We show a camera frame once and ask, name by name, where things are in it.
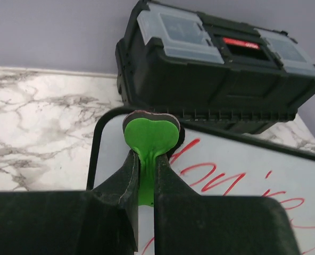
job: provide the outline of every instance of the toolbox lid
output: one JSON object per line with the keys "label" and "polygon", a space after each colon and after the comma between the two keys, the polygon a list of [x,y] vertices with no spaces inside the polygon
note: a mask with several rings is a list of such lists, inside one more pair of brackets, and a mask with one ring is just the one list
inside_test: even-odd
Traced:
{"label": "toolbox lid", "polygon": [[315,77],[315,66],[304,50],[286,35],[264,29],[257,29],[266,41],[268,48],[279,57],[288,73],[304,74]]}
{"label": "toolbox lid", "polygon": [[150,11],[143,10],[137,17],[145,45],[152,37],[160,38],[167,56],[224,63],[195,13],[153,3],[147,5]]}

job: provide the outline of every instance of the whiteboard frame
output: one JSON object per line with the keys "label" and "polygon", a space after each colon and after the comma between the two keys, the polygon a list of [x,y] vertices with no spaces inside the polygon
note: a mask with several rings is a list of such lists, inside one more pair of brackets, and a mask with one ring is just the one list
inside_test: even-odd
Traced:
{"label": "whiteboard frame", "polygon": [[[90,162],[89,162],[89,172],[88,172],[88,179],[87,179],[87,190],[92,190],[94,187],[94,181],[95,181],[95,175],[96,175],[96,167],[97,167],[97,160],[98,160],[98,153],[100,151],[101,146],[101,137],[102,132],[106,124],[113,119],[116,116],[123,115],[123,114],[129,114],[133,112],[134,110],[137,110],[137,108],[134,107],[118,107],[115,109],[110,110],[106,114],[104,114],[96,123],[95,130],[94,130],[94,137],[93,137],[93,144],[92,144],[92,150],[90,154]],[[281,144],[275,144],[273,142],[260,140],[258,138],[254,137],[248,137],[246,135],[241,134],[234,134],[230,133],[224,130],[219,130],[213,127],[207,127],[204,125],[199,125],[194,122],[190,121],[184,121],[179,120],[180,124],[189,130],[197,131],[206,133],[209,135],[215,135],[217,137],[225,138],[234,140],[237,142],[242,142],[247,145],[253,145],[260,148],[277,151],[281,153],[285,153],[288,155],[305,158],[308,160],[315,161],[315,154],[307,151],[298,150],[292,147],[284,146]]]}

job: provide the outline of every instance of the green object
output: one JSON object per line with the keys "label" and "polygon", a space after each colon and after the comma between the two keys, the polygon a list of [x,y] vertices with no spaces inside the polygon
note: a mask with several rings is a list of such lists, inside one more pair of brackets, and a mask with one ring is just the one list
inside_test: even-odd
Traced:
{"label": "green object", "polygon": [[156,157],[177,144],[179,130],[170,121],[136,118],[123,132],[127,145],[138,154],[141,162],[138,204],[153,206]]}

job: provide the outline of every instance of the marble countertop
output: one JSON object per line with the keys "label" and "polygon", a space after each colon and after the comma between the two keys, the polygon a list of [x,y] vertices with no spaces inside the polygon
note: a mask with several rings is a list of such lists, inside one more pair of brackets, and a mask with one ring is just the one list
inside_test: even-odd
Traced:
{"label": "marble countertop", "polygon": [[[116,79],[0,71],[0,190],[85,189],[95,124],[121,105]],[[254,136],[315,153],[299,116]]]}

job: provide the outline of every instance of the toolbox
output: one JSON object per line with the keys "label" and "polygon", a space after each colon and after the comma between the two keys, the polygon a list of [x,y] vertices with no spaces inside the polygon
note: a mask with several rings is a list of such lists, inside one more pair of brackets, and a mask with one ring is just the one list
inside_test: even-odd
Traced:
{"label": "toolbox", "polygon": [[286,32],[158,2],[136,4],[115,54],[125,105],[238,133],[293,120],[315,94],[315,65]]}

